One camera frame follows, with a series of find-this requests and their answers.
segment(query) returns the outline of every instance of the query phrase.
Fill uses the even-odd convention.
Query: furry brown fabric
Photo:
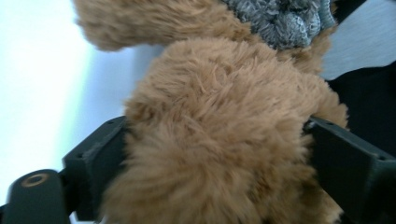
[[[262,42],[220,0],[74,0],[78,24],[99,49],[117,50],[141,43],[168,45],[189,37],[226,37]],[[316,36],[309,48],[279,52],[305,73],[321,72],[321,57],[331,31]]]
[[[307,164],[309,116],[346,126],[327,84],[265,44],[171,45],[127,102],[127,169],[108,223],[333,223],[340,212]]]

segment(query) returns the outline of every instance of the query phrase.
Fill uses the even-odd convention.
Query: plush head
[[[169,45],[126,103],[127,168],[104,195],[107,223],[334,223],[302,131],[310,116],[347,125],[316,76],[328,2],[75,3],[100,49]]]

